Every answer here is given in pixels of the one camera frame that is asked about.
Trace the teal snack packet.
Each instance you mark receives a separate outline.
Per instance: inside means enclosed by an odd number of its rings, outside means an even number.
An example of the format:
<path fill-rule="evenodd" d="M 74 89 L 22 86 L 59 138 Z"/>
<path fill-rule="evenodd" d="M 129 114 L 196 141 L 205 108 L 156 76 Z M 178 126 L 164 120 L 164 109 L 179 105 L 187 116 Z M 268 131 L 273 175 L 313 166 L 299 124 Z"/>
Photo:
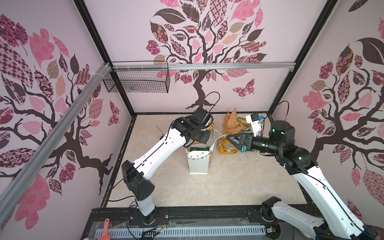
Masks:
<path fill-rule="evenodd" d="M 245 146 L 242 147 L 242 149 L 240 150 L 242 153 L 249 153 L 249 152 L 254 152 L 254 150 L 247 150 L 247 148 Z"/>

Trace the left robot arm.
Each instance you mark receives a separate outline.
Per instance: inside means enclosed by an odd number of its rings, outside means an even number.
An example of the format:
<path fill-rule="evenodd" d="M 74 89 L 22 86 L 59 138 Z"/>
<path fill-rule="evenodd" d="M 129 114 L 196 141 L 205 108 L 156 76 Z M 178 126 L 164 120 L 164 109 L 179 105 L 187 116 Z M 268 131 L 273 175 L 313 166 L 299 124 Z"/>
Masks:
<path fill-rule="evenodd" d="M 192 115 L 172 121 L 165 136 L 140 158 L 122 164 L 123 181 L 133 193 L 143 217 L 153 216 L 156 209 L 152 197 L 155 185 L 150 178 L 180 147 L 190 147 L 194 142 L 206 144 L 211 135 L 209 127 L 213 122 L 211 113 L 199 107 Z"/>

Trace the white patterned paper bag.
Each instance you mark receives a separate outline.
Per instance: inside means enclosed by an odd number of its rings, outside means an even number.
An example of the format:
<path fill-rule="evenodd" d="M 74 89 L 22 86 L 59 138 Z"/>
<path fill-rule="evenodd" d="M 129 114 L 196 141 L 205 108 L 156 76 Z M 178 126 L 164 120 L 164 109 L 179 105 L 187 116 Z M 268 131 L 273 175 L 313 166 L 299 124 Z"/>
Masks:
<path fill-rule="evenodd" d="M 207 144 L 194 142 L 190 147 L 186 148 L 189 174 L 190 175 L 208 175 L 211 168 L 211 161 L 214 150 L 217 148 L 218 139 L 224 137 L 221 129 L 218 129 L 215 124 L 209 127 L 211 131 L 210 139 Z M 210 147 L 209 151 L 194 151 L 190 152 L 191 147 Z"/>

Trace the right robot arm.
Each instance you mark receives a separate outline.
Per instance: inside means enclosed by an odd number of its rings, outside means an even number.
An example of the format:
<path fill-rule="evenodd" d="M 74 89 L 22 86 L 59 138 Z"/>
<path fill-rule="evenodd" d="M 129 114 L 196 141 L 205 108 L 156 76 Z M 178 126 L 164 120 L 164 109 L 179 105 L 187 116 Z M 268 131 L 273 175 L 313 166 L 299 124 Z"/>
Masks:
<path fill-rule="evenodd" d="M 274 157 L 305 189 L 322 216 L 311 216 L 271 197 L 262 203 L 267 222 L 282 220 L 314 240 L 374 240 L 378 232 L 365 225 L 331 187 L 311 153 L 295 146 L 295 128 L 286 121 L 273 121 L 268 137 L 252 133 L 228 135 L 226 139 L 241 151 L 258 151 Z"/>

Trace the yellow green snack packet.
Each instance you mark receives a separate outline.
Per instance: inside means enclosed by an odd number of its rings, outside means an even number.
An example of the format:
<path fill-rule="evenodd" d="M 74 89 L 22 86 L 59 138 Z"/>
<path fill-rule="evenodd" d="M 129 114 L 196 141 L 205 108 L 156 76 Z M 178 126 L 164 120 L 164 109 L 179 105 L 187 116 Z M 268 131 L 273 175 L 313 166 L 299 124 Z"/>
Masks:
<path fill-rule="evenodd" d="M 247 123 L 246 118 L 237 118 L 238 122 L 243 125 L 243 132 L 251 132 L 252 131 L 252 126 L 251 124 Z"/>

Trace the green Fox's candy bag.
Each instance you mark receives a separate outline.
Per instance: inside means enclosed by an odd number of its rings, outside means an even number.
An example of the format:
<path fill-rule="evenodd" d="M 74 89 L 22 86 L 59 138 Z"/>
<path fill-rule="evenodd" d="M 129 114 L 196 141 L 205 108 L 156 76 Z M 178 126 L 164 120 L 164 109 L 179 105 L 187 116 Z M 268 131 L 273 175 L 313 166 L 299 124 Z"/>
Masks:
<path fill-rule="evenodd" d="M 210 147 L 191 147 L 190 148 L 190 152 L 194 152 L 194 151 L 209 151 L 210 150 Z"/>

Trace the orange snack packet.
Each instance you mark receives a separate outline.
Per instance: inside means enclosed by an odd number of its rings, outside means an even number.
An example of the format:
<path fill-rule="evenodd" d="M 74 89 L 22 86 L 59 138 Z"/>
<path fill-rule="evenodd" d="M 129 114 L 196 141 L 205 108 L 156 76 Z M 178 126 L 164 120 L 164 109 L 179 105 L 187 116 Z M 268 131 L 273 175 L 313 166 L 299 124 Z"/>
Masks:
<path fill-rule="evenodd" d="M 237 111 L 234 109 L 231 113 L 227 113 L 223 122 L 223 134 L 234 135 L 242 132 L 244 125 L 238 121 Z"/>

